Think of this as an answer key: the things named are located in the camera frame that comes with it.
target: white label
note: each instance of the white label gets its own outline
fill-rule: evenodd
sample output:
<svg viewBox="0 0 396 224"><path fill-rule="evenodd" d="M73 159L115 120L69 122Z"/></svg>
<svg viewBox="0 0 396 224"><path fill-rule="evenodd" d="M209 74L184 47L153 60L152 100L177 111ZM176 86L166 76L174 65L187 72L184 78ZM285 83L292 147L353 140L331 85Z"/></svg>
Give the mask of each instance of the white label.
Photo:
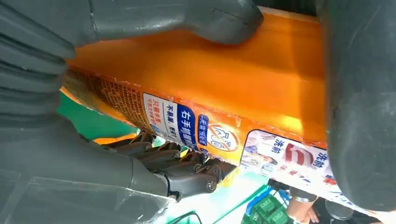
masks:
<svg viewBox="0 0 396 224"><path fill-rule="evenodd" d="M153 130L167 140L182 144L177 127L177 104L146 93L143 100Z"/></svg>

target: human hand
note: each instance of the human hand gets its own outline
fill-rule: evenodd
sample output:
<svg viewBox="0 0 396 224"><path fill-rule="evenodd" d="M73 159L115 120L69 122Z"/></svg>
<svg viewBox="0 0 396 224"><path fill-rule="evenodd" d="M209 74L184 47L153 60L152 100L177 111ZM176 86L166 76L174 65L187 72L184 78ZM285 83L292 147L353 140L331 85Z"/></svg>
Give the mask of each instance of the human hand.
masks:
<svg viewBox="0 0 396 224"><path fill-rule="evenodd" d="M287 214L291 219L299 223L309 224L310 221L319 223L319 218L312 208L313 203L300 202L292 198L287 208Z"/></svg>

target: green surface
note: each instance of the green surface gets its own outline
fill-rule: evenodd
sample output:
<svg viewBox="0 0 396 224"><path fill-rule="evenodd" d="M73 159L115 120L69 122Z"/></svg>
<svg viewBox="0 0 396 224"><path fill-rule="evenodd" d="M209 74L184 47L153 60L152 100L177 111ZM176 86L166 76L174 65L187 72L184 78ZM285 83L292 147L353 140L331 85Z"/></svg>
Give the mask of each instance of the green surface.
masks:
<svg viewBox="0 0 396 224"><path fill-rule="evenodd" d="M109 116L89 110L61 94L61 105L58 112L70 119L77 129L89 140L96 138L115 138L135 133L137 128L131 127Z"/></svg>

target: printed label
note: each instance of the printed label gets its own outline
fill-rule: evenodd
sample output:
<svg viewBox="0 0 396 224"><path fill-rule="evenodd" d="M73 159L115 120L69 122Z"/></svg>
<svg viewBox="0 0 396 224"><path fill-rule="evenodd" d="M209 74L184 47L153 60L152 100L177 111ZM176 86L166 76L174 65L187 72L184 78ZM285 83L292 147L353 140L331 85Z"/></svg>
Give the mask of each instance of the printed label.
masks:
<svg viewBox="0 0 396 224"><path fill-rule="evenodd" d="M151 128L159 136L182 143L177 123L177 104L149 94L143 94L144 109Z"/></svg>
<svg viewBox="0 0 396 224"><path fill-rule="evenodd" d="M195 142L195 115L187 106L177 105L177 124L182 142L191 149L197 149Z"/></svg>
<svg viewBox="0 0 396 224"><path fill-rule="evenodd" d="M206 138L208 136L208 125L209 125L209 118L205 115L199 115L198 127L197 127L198 142L203 146L207 145Z"/></svg>
<svg viewBox="0 0 396 224"><path fill-rule="evenodd" d="M187 106L143 94L144 109L151 128L159 136L197 149L195 115Z"/></svg>
<svg viewBox="0 0 396 224"><path fill-rule="evenodd" d="M210 124L207 135L208 143L216 149L232 152L239 145L238 137L219 124Z"/></svg>
<svg viewBox="0 0 396 224"><path fill-rule="evenodd" d="M306 146L265 131L247 135L242 168L369 214L351 203L339 189L329 164L327 151Z"/></svg>

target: blue label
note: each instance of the blue label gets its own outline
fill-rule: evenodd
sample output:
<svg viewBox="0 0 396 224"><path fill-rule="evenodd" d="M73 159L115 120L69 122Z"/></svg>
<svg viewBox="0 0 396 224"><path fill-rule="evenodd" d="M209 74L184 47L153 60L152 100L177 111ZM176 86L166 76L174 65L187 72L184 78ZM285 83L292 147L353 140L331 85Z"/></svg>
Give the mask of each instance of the blue label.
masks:
<svg viewBox="0 0 396 224"><path fill-rule="evenodd" d="M198 116L198 127L197 127L197 133L198 133L198 142L206 146L206 139L208 135L208 123L209 123L209 118L205 115L199 115Z"/></svg>
<svg viewBox="0 0 396 224"><path fill-rule="evenodd" d="M197 149L195 142L195 115L187 106L177 105L177 127L182 142L191 149Z"/></svg>

